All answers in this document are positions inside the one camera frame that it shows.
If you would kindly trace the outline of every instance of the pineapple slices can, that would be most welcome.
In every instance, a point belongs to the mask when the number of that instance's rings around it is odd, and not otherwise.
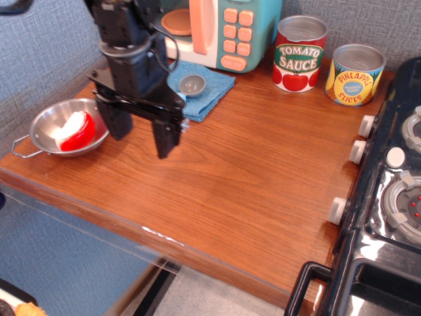
[[[348,106],[370,102],[382,76],[386,57],[377,48],[347,44],[334,51],[326,82],[326,94],[336,103]]]

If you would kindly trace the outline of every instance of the white knob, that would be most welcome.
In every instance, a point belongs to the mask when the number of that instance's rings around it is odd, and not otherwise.
[[[358,134],[364,138],[368,138],[370,135],[371,127],[373,127],[374,119],[372,115],[364,115],[360,125]]]
[[[341,222],[342,214],[345,210],[345,206],[347,204],[346,199],[342,199],[340,197],[335,197],[334,201],[332,202],[332,206],[330,207],[329,217],[328,220],[335,225],[339,225]]]
[[[386,155],[386,165],[392,169],[399,168],[405,162],[405,152],[399,147],[391,148]]]
[[[366,147],[367,142],[365,140],[356,140],[354,142],[351,154],[349,155],[349,160],[357,165],[360,164],[362,154],[364,153],[364,148]]]

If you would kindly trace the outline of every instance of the orange object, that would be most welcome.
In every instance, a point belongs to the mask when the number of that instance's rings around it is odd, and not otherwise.
[[[247,61],[243,57],[225,55],[221,58],[222,66],[228,69],[242,71],[247,66]]]
[[[173,35],[191,35],[190,10],[177,9],[170,11],[163,16],[161,24]]]
[[[215,11],[212,1],[190,1],[191,38],[193,50],[197,54],[207,55],[207,47],[213,37]]]
[[[237,36],[237,28],[234,25],[224,25],[224,36],[226,38],[235,38]]]
[[[253,19],[255,14],[252,11],[241,11],[239,13],[239,23],[244,26],[251,26],[253,24]]]
[[[238,43],[238,55],[249,56],[251,54],[251,45],[249,43]]]
[[[240,41],[251,41],[253,31],[250,28],[239,28],[238,39]]]
[[[224,21],[227,23],[237,22],[238,10],[233,8],[227,8],[224,11]]]
[[[42,308],[35,306],[32,302],[18,305],[16,316],[47,316]]]
[[[237,48],[237,43],[235,41],[232,41],[230,39],[224,40],[224,51],[227,53],[235,53],[235,50]]]

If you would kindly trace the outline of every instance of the microwave keypad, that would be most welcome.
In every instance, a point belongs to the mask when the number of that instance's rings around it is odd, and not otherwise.
[[[224,51],[226,53],[237,53],[240,56],[247,57],[251,54],[250,41],[253,38],[253,30],[250,26],[253,24],[254,13],[252,11],[243,10],[238,13],[237,9],[227,8],[224,11]],[[247,61],[240,56],[224,55],[221,58],[221,64],[225,68],[242,71],[247,66]]]

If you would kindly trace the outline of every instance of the toy kitchen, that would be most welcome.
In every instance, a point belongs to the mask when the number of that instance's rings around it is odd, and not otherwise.
[[[421,315],[421,57],[399,67],[359,135],[351,196],[329,214],[339,225],[333,268],[304,264],[285,315],[298,314],[312,279],[326,283],[316,315]]]

